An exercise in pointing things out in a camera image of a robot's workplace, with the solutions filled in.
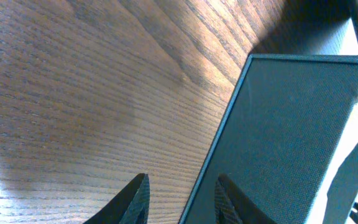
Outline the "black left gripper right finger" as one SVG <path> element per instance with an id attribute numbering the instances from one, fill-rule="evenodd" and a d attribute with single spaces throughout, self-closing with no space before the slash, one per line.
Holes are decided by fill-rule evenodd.
<path id="1" fill-rule="evenodd" d="M 215 183 L 214 211 L 217 224 L 276 224 L 226 174 Z"/>

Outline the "black gift box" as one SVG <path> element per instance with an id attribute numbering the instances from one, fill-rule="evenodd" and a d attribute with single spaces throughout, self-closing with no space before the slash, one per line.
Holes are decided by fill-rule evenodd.
<path id="1" fill-rule="evenodd" d="M 226 174 L 276 223 L 345 223 L 358 193 L 358 1 L 287 1 L 250 52 L 181 223 Z"/>

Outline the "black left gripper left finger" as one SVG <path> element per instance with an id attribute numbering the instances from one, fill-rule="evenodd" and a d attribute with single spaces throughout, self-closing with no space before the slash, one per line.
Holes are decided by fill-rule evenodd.
<path id="1" fill-rule="evenodd" d="M 149 176 L 140 173 L 84 224 L 147 224 L 149 205 Z"/>

